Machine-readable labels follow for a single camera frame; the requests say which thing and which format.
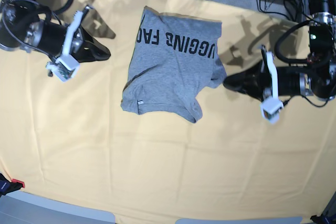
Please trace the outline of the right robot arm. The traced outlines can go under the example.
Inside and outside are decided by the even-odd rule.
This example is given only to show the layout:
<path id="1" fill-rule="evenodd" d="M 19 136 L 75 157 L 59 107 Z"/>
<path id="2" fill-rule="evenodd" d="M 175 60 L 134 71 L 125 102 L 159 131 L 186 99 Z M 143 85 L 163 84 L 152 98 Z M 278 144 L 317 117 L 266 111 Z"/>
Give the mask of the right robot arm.
<path id="1" fill-rule="evenodd" d="M 68 25 L 59 20 L 73 2 L 67 0 L 61 8 L 51 10 L 37 0 L 1 0 L 1 49 L 34 50 L 52 63 L 62 56 L 72 56 L 79 63 L 108 60 L 109 49 L 82 26 L 91 6 L 77 11 Z"/>

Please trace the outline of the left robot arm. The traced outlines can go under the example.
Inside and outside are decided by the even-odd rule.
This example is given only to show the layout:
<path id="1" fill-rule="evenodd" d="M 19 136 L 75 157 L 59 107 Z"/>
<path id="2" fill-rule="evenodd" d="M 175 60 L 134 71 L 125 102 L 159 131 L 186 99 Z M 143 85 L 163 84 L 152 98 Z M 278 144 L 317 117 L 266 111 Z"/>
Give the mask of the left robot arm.
<path id="1" fill-rule="evenodd" d="M 267 56 L 251 68 L 228 76 L 223 86 L 261 102 L 268 97 L 313 95 L 327 104 L 335 98 L 335 0 L 308 0 L 307 19 L 289 28 Z M 309 54 L 304 59 L 285 57 L 280 48 L 295 31 L 309 28 Z"/>

